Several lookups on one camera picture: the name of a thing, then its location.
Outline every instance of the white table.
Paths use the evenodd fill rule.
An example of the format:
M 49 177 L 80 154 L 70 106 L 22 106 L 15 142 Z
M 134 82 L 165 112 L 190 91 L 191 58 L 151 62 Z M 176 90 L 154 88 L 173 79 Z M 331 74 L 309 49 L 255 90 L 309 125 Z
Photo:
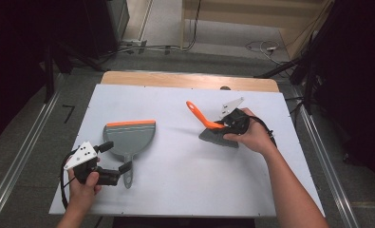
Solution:
M 74 143 L 103 143 L 107 123 L 155 119 L 152 143 L 134 159 L 134 180 L 126 189 L 104 186 L 90 213 L 144 217 L 274 217 L 267 166 L 261 155 L 244 145 L 238 149 L 201 141 L 202 124 L 185 102 L 195 103 L 217 120 L 223 103 L 244 97 L 247 106 L 274 131 L 293 173 L 323 212 L 289 111 L 281 93 L 227 91 L 134 85 L 97 85 Z M 116 169 L 122 163 L 106 152 L 99 165 Z M 58 188 L 50 214 L 62 214 Z

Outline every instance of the orange handle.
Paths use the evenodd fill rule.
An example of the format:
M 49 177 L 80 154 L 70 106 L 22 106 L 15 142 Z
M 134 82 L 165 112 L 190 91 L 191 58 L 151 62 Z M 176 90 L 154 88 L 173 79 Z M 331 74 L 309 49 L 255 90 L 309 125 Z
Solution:
M 205 127 L 209 129 L 217 129 L 217 128 L 225 127 L 225 125 L 223 124 L 208 121 L 192 102 L 187 101 L 186 104 L 188 108 L 190 108 L 190 110 L 193 112 L 193 114 L 202 122 L 202 124 L 204 124 Z

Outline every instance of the table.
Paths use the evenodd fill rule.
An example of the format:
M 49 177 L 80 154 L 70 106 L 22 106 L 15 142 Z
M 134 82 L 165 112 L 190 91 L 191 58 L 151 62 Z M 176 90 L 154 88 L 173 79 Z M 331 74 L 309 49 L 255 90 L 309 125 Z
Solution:
M 199 0 L 182 0 L 180 46 L 185 19 L 196 19 Z M 198 20 L 279 28 L 293 59 L 328 17 L 333 0 L 205 0 Z
M 258 89 L 261 85 L 268 86 L 269 91 L 239 90 L 250 87 L 248 84 Z M 201 88 L 206 85 L 215 89 Z M 235 90 L 219 90 L 219 86 Z M 107 72 L 95 88 L 74 148 L 85 139 L 102 143 L 102 128 L 111 122 L 155 119 L 157 133 L 146 151 L 134 160 L 133 186 L 125 189 L 122 180 L 116 187 L 104 186 L 90 213 L 181 218 L 274 217 L 267 164 L 262 156 L 244 145 L 235 149 L 199 140 L 197 135 L 203 126 L 185 105 L 187 99 L 195 102 L 212 120 L 222 103 L 240 96 L 246 98 L 244 105 L 253 108 L 274 130 L 281 153 L 323 212 L 289 111 L 273 80 Z M 103 168 L 121 165 L 111 153 L 103 153 L 100 158 Z M 49 213 L 63 212 L 58 188 Z

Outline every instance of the hand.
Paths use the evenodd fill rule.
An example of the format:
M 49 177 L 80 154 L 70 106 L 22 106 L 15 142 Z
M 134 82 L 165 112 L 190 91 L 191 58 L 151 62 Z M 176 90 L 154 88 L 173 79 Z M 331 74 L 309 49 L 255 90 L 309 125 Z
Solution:
M 247 107 L 241 108 L 241 110 L 249 116 L 255 116 Z M 250 119 L 249 129 L 246 133 L 243 135 L 225 134 L 223 139 L 243 143 L 252 151 L 256 151 L 262 155 L 270 151 L 270 148 L 274 148 L 274 144 L 264 126 L 253 119 Z
M 68 179 L 74 178 L 74 170 L 68 170 Z M 69 203 L 67 210 L 77 210 L 81 215 L 85 215 L 91 208 L 95 201 L 95 196 L 102 187 L 96 185 L 99 179 L 98 172 L 92 172 L 86 179 L 85 184 L 81 184 L 77 179 L 74 179 L 69 184 Z

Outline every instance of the floor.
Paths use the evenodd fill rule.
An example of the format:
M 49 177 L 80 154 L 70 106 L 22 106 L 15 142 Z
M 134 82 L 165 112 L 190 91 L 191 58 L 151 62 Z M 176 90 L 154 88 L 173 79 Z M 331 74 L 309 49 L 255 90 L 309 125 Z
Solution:
M 135 29 L 135 32 L 126 33 L 127 39 L 147 40 L 148 45 L 176 44 L 179 34 L 179 21 L 176 19 L 178 13 L 176 10 L 166 10 L 163 4 L 177 9 L 176 4 L 179 2 L 157 0 L 150 5 L 150 1 L 147 0 L 129 1 L 131 17 L 134 13 L 140 15 L 137 13 L 138 6 L 141 6 L 141 12 L 147 12 L 149 7 L 151 9 L 145 22 L 141 19 L 145 18 L 145 14 L 139 16 L 139 23 L 145 25 L 145 29 Z M 163 20 L 164 11 L 170 12 L 175 19 Z M 219 34 L 228 34 L 229 37 L 219 36 Z M 258 43 L 253 44 L 254 51 L 248 50 L 246 45 L 251 41 L 267 40 L 280 41 L 274 28 L 238 28 L 199 23 L 197 43 L 189 52 L 172 51 L 169 55 L 157 50 L 146 50 L 143 54 L 120 53 L 110 58 L 105 63 L 105 67 L 117 70 L 200 72 L 252 77 L 273 69 L 275 63 L 258 51 Z M 289 60 L 283 48 L 278 49 L 272 58 L 277 61 Z M 292 86 L 287 79 L 289 73 L 291 72 L 287 71 L 273 77 L 286 98 L 294 96 Z M 60 95 L 56 98 L 55 104 L 52 104 L 48 113 L 49 117 L 42 123 L 43 129 L 38 132 L 37 141 L 29 149 L 30 153 L 25 158 L 28 161 L 21 167 L 21 175 L 17 177 L 16 184 L 8 189 L 10 195 L 3 203 L 4 207 L 0 212 L 0 227 L 54 226 L 61 218 L 48 214 L 52 196 L 57 188 L 58 164 L 67 149 L 72 147 L 94 85 L 101 80 L 102 75 L 86 66 L 75 68 L 70 76 L 62 75 Z M 39 91 L 12 120 L 0 137 L 0 183 L 3 178 L 6 178 L 18 151 L 23 150 L 21 146 L 27 140 L 27 135 L 41 110 L 46 109 L 43 105 L 44 94 L 43 89 Z M 64 123 L 68 116 L 66 105 L 74 105 L 75 109 L 69 121 Z M 287 106 L 293 109 L 296 102 L 287 102 Z M 365 167 L 342 162 L 345 152 L 341 147 L 334 124 L 322 108 L 315 106 L 313 112 L 314 122 L 338 173 L 339 180 L 346 190 L 347 198 L 359 223 L 358 227 L 375 227 L 375 175 Z M 345 227 L 320 162 L 315 156 L 314 146 L 305 122 L 300 115 L 297 118 L 296 129 L 310 172 L 315 184 L 319 187 L 319 196 L 326 210 L 328 223 L 331 227 Z M 97 220 L 97 217 L 87 217 L 83 227 L 92 227 Z M 103 219 L 100 227 L 111 227 L 112 224 L 113 218 L 108 217 Z M 273 218 L 264 218 L 256 221 L 256 227 L 277 227 L 277 222 Z

